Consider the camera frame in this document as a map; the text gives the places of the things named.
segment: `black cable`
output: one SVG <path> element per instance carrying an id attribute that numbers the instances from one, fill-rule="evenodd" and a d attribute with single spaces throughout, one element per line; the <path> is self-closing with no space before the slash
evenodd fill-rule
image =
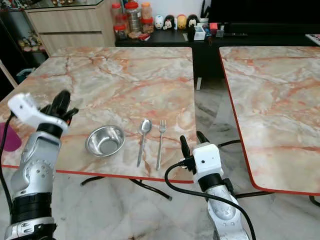
<path id="1" fill-rule="evenodd" d="M 223 146 L 227 146 L 227 145 L 230 145 L 230 144 L 237 144 L 237 143 L 241 143 L 241 141 L 239 139 L 237 140 L 232 140 L 232 141 L 226 141 L 226 142 L 223 142 L 223 143 L 220 143 L 217 145 L 218 148 L 221 148 Z"/>
<path id="2" fill-rule="evenodd" d="M 170 188 L 172 188 L 173 190 L 175 190 L 175 191 L 177 191 L 177 192 L 180 192 L 180 193 L 183 193 L 183 194 L 189 194 L 189 195 L 199 196 L 199 197 L 203 197 L 203 198 L 207 198 L 207 199 L 217 200 L 217 201 L 220 201 L 220 202 L 229 204 L 229 205 L 231 205 L 232 207 L 235 207 L 236 209 L 238 209 L 238 210 L 244 215 L 244 218 L 246 219 L 246 221 L 247 221 L 247 223 L 248 223 L 248 226 L 249 226 L 249 228 L 250 228 L 252 240 L 256 240 L 256 234 L 255 234 L 254 226 L 252 225 L 251 220 L 250 220 L 248 214 L 246 213 L 246 211 L 245 211 L 242 207 L 240 207 L 239 205 L 235 204 L 234 202 L 229 201 L 229 200 L 227 200 L 227 199 L 224 199 L 224 198 L 222 198 L 222 197 L 210 195 L 210 194 L 203 193 L 203 192 L 191 191 L 191 190 L 179 188 L 179 187 L 176 187 L 176 186 L 172 185 L 172 184 L 169 182 L 169 179 L 168 179 L 168 174 L 169 174 L 169 172 L 170 172 L 172 169 L 174 169 L 174 168 L 176 168 L 176 167 L 179 167 L 179 166 L 183 166 L 183 165 L 184 165 L 184 162 L 182 161 L 182 162 L 178 162 L 178 163 L 170 166 L 170 167 L 165 171 L 165 174 L 164 174 L 165 183 L 166 183 Z"/>
<path id="3" fill-rule="evenodd" d="M 274 192 L 269 192 L 269 191 L 255 191 L 255 192 L 239 193 L 239 194 L 236 194 L 234 197 L 235 197 L 236 199 L 242 199 L 242 198 L 255 197 L 255 196 L 263 196 L 263 195 L 269 195 L 269 194 L 274 194 Z"/>
<path id="4" fill-rule="evenodd" d="M 87 183 L 91 182 L 91 181 L 95 181 L 95 180 L 99 180 L 99 179 L 103 179 L 105 178 L 104 176 L 93 176 L 93 177 L 90 177 L 90 178 L 87 178 L 86 180 L 84 180 L 83 182 L 81 182 L 80 184 L 82 186 L 86 185 Z M 172 196 L 169 196 L 168 194 L 166 194 L 165 192 L 155 188 L 155 187 L 152 187 L 152 186 L 149 186 L 149 185 L 146 185 L 144 183 L 142 183 L 142 180 L 138 181 L 136 179 L 130 179 L 129 180 L 137 185 L 139 185 L 140 187 L 143 187 L 145 189 L 148 189 L 150 191 L 153 191 L 157 194 L 160 194 L 161 196 L 165 197 L 166 199 L 168 199 L 169 201 L 172 200 Z"/>
<path id="5" fill-rule="evenodd" d="M 1 145 L 0 145 L 0 180 L 1 180 L 1 184 L 2 184 L 2 187 L 3 187 L 4 193 L 5 193 L 6 201 L 8 203 L 10 215 L 12 213 L 12 200 L 11 200 L 11 196 L 10 196 L 10 192 L 9 192 L 8 186 L 6 184 L 4 173 L 2 172 L 1 158 L 2 158 L 2 152 L 4 151 L 5 143 L 6 143 L 6 137 L 7 137 L 9 123 L 10 123 L 10 121 L 11 121 L 11 119 L 13 117 L 14 117 L 14 113 L 11 112 L 9 118 L 7 119 L 7 121 L 4 124 L 2 140 L 1 140 Z"/>
<path id="6" fill-rule="evenodd" d="M 138 180 L 136 180 L 136 179 L 131 179 L 131 178 L 130 178 L 129 180 L 130 180 L 131 182 L 139 185 L 140 187 L 143 187 L 143 188 L 148 189 L 148 190 L 150 190 L 150 191 L 153 191 L 153 192 L 155 192 L 155 193 L 157 193 L 157 194 L 160 194 L 161 196 L 165 197 L 165 198 L 168 199 L 169 201 L 172 200 L 172 196 L 169 196 L 168 194 L 166 194 L 165 192 L 163 192 L 163 191 L 161 191 L 161 190 L 159 190 L 159 189 L 157 189 L 157 188 L 154 188 L 154 187 L 152 187 L 152 186 L 149 186 L 149 185 L 146 185 L 146 184 L 142 183 L 142 180 L 138 181 Z"/>
<path id="7" fill-rule="evenodd" d="M 103 179 L 105 178 L 104 176 L 94 176 L 94 177 L 90 177 L 87 178 L 86 180 L 84 180 L 82 183 L 80 183 L 82 186 L 86 185 L 87 183 L 91 182 L 91 181 L 95 181 L 95 180 L 99 180 L 99 179 Z"/>
<path id="8" fill-rule="evenodd" d="M 320 208 L 320 202 L 316 201 L 315 196 L 309 196 L 310 201 Z"/>

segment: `small box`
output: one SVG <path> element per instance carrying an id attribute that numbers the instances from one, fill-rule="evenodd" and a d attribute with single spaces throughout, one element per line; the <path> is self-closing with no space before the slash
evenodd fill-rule
<path id="1" fill-rule="evenodd" d="M 210 22 L 210 32 L 212 35 L 216 35 L 218 30 L 218 24 L 216 22 Z"/>
<path id="2" fill-rule="evenodd" d="M 205 40 L 205 37 L 206 37 L 206 32 L 203 29 L 203 27 L 202 26 L 195 26 L 194 40 L 195 41 Z"/>

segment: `plastic jar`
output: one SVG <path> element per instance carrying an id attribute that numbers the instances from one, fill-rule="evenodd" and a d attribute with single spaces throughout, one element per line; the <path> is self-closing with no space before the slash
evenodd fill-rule
<path id="1" fill-rule="evenodd" d="M 127 14 L 130 32 L 140 32 L 141 12 L 138 9 L 138 3 L 135 1 L 128 2 L 124 5 Z"/>
<path id="2" fill-rule="evenodd" d="M 122 13 L 122 9 L 121 9 L 121 4 L 120 3 L 113 3 L 111 5 L 111 14 L 112 14 L 112 20 L 113 20 L 113 24 L 121 24 L 121 22 L 119 22 L 119 16 L 121 17 Z"/>
<path id="3" fill-rule="evenodd" d="M 152 18 L 152 9 L 149 2 L 143 2 L 141 4 L 141 15 L 143 19 L 150 19 Z"/>
<path id="4" fill-rule="evenodd" d="M 125 24 L 126 30 L 128 32 L 130 30 L 130 26 L 129 26 L 128 16 L 125 13 L 122 14 L 122 23 Z"/>
<path id="5" fill-rule="evenodd" d="M 127 29 L 125 24 L 115 25 L 113 29 L 114 29 L 115 38 L 117 40 L 127 39 Z"/>
<path id="6" fill-rule="evenodd" d="M 142 32 L 144 34 L 151 34 L 154 32 L 154 19 L 151 17 L 149 19 L 141 19 L 142 22 Z"/>

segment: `wall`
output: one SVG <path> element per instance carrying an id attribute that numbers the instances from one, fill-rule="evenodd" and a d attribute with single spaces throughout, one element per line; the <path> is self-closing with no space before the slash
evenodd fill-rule
<path id="1" fill-rule="evenodd" d="M 166 17 L 171 14 L 173 16 L 177 16 L 179 14 L 184 14 L 187 17 L 190 14 L 196 14 L 200 17 L 201 6 L 203 0 L 136 0 L 141 6 L 143 2 L 149 2 L 152 7 L 152 15 L 155 17 L 156 15 L 162 15 Z M 211 0 L 205 0 L 206 4 L 204 10 L 206 10 L 207 6 L 210 6 Z"/>

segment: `pink object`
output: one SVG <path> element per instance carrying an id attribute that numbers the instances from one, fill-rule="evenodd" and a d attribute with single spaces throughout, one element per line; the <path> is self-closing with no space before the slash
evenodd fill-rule
<path id="1" fill-rule="evenodd" d="M 2 136 L 4 134 L 4 128 L 5 128 L 5 122 L 0 123 L 0 138 L 2 140 Z M 15 132 L 15 130 L 12 129 L 12 127 L 9 125 L 8 131 L 6 133 L 6 139 L 4 144 L 4 150 L 7 152 L 13 152 L 17 150 L 21 146 L 21 139 Z"/>

